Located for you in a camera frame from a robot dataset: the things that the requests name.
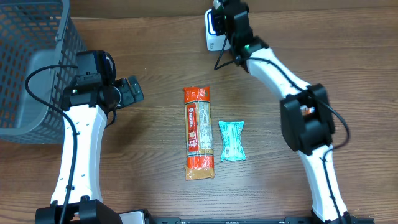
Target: plastic package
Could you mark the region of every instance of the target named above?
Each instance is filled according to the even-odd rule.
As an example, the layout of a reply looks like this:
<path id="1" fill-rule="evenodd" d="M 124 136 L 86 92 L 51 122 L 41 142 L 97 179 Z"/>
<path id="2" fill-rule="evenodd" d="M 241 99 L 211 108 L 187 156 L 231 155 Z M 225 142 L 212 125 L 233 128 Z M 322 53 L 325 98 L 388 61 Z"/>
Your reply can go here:
<path id="1" fill-rule="evenodd" d="M 221 161 L 246 160 L 241 140 L 244 121 L 225 122 L 219 121 L 221 137 L 223 138 L 223 152 Z"/>
<path id="2" fill-rule="evenodd" d="M 185 126 L 187 135 L 185 179 L 214 178 L 210 87 L 189 87 L 183 90 L 185 92 Z"/>

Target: gray basket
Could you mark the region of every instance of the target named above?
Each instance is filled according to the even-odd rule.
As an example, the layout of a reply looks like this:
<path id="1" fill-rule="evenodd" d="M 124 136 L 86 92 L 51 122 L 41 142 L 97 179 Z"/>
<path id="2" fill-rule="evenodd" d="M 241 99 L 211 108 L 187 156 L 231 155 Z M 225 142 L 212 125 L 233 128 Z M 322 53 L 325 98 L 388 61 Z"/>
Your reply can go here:
<path id="1" fill-rule="evenodd" d="M 69 17 L 69 0 L 0 1 L 0 35 L 0 139 L 62 143 L 62 116 L 29 96 L 24 82 L 47 65 L 76 65 L 76 53 L 86 50 Z M 77 72 L 46 70 L 34 76 L 29 87 L 59 107 L 63 89 Z"/>

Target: wooden surface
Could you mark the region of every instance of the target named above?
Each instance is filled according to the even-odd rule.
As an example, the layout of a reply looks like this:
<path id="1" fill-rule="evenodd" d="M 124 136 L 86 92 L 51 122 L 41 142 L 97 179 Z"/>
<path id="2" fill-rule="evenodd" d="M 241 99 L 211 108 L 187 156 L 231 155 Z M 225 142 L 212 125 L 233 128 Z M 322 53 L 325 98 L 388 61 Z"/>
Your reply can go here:
<path id="1" fill-rule="evenodd" d="M 351 214 L 376 223 L 398 222 L 397 15 L 398 8 L 251 14 L 254 32 L 299 77 L 324 84 L 347 120 L 352 140 L 335 153 L 341 195 Z M 75 24 L 88 48 L 110 52 L 118 77 L 136 75 L 145 94 L 104 134 L 106 205 L 182 218 L 310 214 L 303 165 L 280 133 L 279 102 L 241 68 L 213 71 L 218 54 L 206 49 L 203 16 Z M 187 182 L 182 88 L 193 85 L 211 86 L 216 177 Z M 246 161 L 220 162 L 219 120 L 244 120 Z M 0 147 L 0 223 L 32 223 L 36 208 L 49 206 L 62 147 Z"/>
<path id="2" fill-rule="evenodd" d="M 251 12 L 351 9 L 398 6 L 396 0 L 242 0 Z M 73 17 L 133 18 L 199 16 L 213 6 L 213 0 L 70 0 Z"/>

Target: teal packet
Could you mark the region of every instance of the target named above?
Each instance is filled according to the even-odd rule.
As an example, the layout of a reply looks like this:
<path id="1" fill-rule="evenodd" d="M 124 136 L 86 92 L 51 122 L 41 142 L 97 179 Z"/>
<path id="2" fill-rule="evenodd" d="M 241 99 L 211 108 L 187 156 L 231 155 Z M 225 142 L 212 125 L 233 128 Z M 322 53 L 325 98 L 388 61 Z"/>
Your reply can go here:
<path id="1" fill-rule="evenodd" d="M 221 137 L 223 138 L 223 152 L 221 161 L 239 161 L 246 160 L 243 152 L 241 133 L 244 121 L 225 122 L 219 121 Z"/>

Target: tabletop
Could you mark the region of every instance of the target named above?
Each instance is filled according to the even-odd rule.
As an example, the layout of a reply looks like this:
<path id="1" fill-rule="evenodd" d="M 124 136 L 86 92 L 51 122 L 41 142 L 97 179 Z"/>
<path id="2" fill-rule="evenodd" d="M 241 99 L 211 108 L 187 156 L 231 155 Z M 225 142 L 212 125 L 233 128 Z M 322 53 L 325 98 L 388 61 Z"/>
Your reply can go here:
<path id="1" fill-rule="evenodd" d="M 398 222 L 398 8 L 250 14 L 255 35 L 309 83 L 321 83 L 351 128 L 334 154 L 352 215 Z M 310 215 L 303 164 L 280 131 L 279 102 L 242 68 L 214 71 L 204 16 L 75 19 L 88 49 L 105 50 L 118 78 L 135 75 L 145 100 L 118 111 L 103 136 L 100 182 L 117 212 L 181 218 Z M 226 53 L 222 62 L 231 60 Z M 183 87 L 210 86 L 214 179 L 185 180 Z M 245 161 L 220 161 L 218 121 L 244 121 Z M 335 119 L 334 142 L 345 137 Z M 61 145 L 0 145 L 0 223 L 32 223 L 57 183 Z"/>

